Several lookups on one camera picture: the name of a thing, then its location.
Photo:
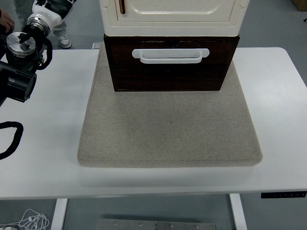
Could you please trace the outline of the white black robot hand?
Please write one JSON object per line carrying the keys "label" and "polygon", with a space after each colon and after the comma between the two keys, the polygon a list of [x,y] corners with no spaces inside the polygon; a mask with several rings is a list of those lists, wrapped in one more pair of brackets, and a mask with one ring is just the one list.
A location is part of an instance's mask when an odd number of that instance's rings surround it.
{"label": "white black robot hand", "polygon": [[71,12],[75,0],[35,0],[32,12],[49,26],[59,25]]}

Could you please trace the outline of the person's hand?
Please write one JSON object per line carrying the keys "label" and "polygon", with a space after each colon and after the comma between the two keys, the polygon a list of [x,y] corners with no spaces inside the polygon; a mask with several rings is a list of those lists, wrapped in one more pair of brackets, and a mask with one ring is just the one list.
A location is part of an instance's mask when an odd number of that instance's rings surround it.
{"label": "person's hand", "polygon": [[3,9],[0,10],[0,24],[5,28],[5,33],[9,34],[14,31],[15,22],[12,17]]}

